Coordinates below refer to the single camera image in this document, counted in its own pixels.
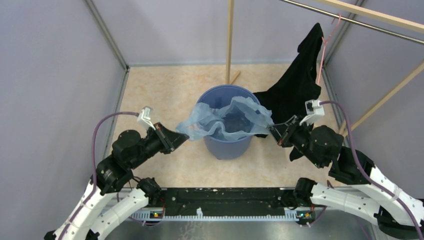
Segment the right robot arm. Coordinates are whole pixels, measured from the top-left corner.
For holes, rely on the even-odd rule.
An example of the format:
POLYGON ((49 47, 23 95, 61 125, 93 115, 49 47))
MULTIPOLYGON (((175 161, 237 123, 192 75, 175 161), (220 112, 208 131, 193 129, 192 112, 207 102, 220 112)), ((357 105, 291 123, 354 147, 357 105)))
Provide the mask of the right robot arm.
POLYGON ((364 153, 343 146, 342 135, 325 125, 301 122, 297 116, 268 130, 280 147, 292 148, 291 161, 305 157, 319 169, 329 168, 328 175, 336 181, 360 191, 360 195, 343 193, 301 177, 293 190, 297 205, 341 210, 399 240, 423 239, 424 201, 401 190, 364 153))

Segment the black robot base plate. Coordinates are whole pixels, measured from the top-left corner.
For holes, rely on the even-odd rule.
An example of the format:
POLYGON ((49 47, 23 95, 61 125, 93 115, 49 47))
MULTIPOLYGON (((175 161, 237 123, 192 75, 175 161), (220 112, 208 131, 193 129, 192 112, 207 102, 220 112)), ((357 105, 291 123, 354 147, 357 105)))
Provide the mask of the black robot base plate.
POLYGON ((311 211, 317 206, 296 200, 293 188, 284 187, 168 187, 150 200, 147 209, 163 210, 166 217, 283 216, 289 210, 311 211))

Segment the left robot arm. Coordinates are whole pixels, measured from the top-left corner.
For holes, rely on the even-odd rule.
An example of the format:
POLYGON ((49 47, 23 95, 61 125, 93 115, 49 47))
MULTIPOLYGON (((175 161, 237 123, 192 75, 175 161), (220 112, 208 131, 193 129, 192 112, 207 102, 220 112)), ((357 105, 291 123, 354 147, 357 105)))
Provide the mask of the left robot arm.
POLYGON ((142 138, 136 130, 122 132, 112 144, 112 153, 103 159, 90 178, 79 204, 61 227, 45 234, 45 240, 104 240, 136 211, 160 202, 161 187, 153 177, 138 181, 135 188, 116 205, 102 212, 125 184, 133 170, 157 153, 170 154, 189 139, 157 122, 142 138))

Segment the blue plastic trash bin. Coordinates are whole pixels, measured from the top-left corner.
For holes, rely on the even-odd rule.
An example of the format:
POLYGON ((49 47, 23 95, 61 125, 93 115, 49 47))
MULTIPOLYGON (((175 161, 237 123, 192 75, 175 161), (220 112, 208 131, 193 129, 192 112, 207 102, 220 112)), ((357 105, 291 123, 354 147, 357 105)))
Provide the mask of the blue plastic trash bin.
MULTIPOLYGON (((210 88, 204 92, 198 103, 205 103, 213 109, 221 109, 231 103, 233 97, 252 98, 259 103, 257 97, 249 90, 232 84, 223 84, 210 88)), ((205 136, 203 141, 208 151, 218 160, 233 160, 242 156, 250 146, 252 136, 243 137, 233 141, 224 141, 212 136, 205 136)))

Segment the light blue trash bag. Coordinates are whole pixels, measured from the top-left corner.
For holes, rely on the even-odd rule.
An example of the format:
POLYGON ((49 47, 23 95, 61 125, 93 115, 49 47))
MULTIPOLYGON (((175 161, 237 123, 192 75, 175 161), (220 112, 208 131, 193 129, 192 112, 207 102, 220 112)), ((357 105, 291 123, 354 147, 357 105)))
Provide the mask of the light blue trash bag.
POLYGON ((272 111, 251 97, 235 96, 230 104, 212 108, 197 103, 187 120, 180 122, 176 131, 186 134, 191 141, 213 137, 220 141, 236 141, 253 135, 268 135, 273 125, 272 111))

